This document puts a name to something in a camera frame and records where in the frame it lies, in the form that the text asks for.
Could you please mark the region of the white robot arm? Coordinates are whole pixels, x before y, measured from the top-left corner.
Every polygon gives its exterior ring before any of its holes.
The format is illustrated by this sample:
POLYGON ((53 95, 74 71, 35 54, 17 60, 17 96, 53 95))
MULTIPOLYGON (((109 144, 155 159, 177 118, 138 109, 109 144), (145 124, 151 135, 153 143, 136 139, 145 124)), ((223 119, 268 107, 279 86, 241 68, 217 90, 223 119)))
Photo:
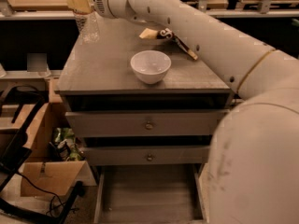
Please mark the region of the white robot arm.
POLYGON ((299 60, 179 0, 66 0, 170 29, 241 99, 209 152, 210 224, 299 224, 299 60))

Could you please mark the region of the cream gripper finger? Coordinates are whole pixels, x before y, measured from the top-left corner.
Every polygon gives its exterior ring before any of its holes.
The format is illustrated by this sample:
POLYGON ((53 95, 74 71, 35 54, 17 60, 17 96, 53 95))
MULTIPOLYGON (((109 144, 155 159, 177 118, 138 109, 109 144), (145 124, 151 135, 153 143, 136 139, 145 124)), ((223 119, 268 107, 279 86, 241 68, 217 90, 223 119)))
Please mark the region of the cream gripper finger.
POLYGON ((69 8, 78 13, 90 14, 93 12, 91 0, 66 0, 66 3, 69 8))

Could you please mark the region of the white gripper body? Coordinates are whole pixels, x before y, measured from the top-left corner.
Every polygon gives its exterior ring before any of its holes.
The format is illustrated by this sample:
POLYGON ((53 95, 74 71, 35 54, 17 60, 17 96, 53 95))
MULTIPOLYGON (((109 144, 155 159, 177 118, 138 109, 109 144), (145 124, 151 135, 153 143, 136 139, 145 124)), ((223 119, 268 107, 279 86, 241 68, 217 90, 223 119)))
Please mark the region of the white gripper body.
POLYGON ((95 11, 102 17, 126 18, 127 0, 93 0, 95 11))

